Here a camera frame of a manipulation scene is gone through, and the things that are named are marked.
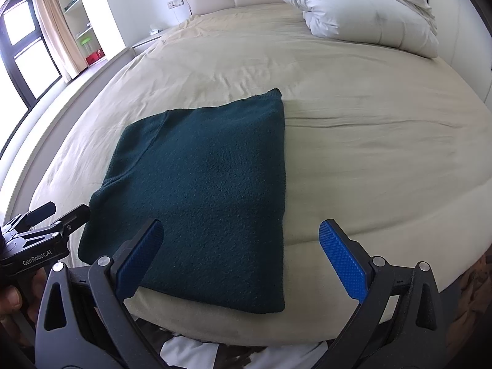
beige curtain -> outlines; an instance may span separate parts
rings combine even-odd
[[[48,49],[68,82],[87,68],[87,61],[68,29],[58,0],[33,0],[33,3]]]

bed sheet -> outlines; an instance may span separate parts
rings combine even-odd
[[[370,255],[430,263],[439,290],[492,244],[492,114],[441,59],[318,39],[287,4],[192,17],[123,68],[87,108],[32,207],[88,203],[126,126],[279,88],[287,174],[281,313],[254,315],[140,288],[126,306],[192,339],[232,345],[336,337],[357,303],[319,243],[334,218]],[[70,242],[70,266],[81,231]],[[383,319],[388,319],[390,304]]]

red box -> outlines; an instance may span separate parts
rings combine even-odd
[[[95,53],[89,55],[85,60],[88,65],[92,65],[96,61],[99,61],[104,56],[104,51],[102,49],[97,50]]]

black window frame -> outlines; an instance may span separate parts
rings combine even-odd
[[[14,6],[18,5],[19,3],[23,2],[24,0],[11,0],[3,14],[8,12],[11,8]],[[7,33],[7,28],[5,25],[5,20],[3,18],[3,14],[0,15],[0,55],[3,61],[3,64],[5,65],[5,68],[7,70],[7,73],[12,80],[12,83],[14,87],[16,88],[17,92],[19,93],[22,101],[24,101],[24,104],[28,108],[28,111],[24,115],[24,117],[21,119],[19,122],[22,123],[24,118],[27,116],[27,114],[34,108],[34,106],[43,98],[43,96],[49,91],[51,87],[53,87],[61,78],[62,75],[60,73],[60,70],[58,69],[55,61],[53,60],[53,57],[51,56],[50,50],[48,49],[48,46],[46,45],[46,41],[44,40],[44,36],[41,32],[41,27],[39,26],[38,18],[36,17],[36,14],[34,12],[34,5],[33,5],[33,0],[27,0],[28,5],[29,5],[29,10],[31,13],[31,17],[33,18],[33,23],[35,26],[35,30],[31,32],[30,34],[26,35],[23,39],[18,41],[15,45],[12,45],[10,42],[10,38]],[[33,92],[29,88],[28,84],[24,80],[24,77],[21,74],[21,71],[19,70],[19,67],[17,66],[15,62],[15,58],[20,55],[24,50],[27,50],[32,44],[34,44],[36,41],[42,40],[44,46],[46,47],[46,51],[48,51],[48,55],[51,58],[51,61],[53,62],[53,65],[55,65],[55,68],[58,72],[58,78],[51,83],[44,92],[41,93],[41,95],[38,98],[35,98],[33,95]]]

electrical socket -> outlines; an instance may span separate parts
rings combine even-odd
[[[173,1],[169,1],[167,3],[167,8],[169,8],[170,10],[173,9],[173,8],[176,8],[176,7],[179,7],[180,5],[183,5],[185,2],[183,0],[173,0]]]

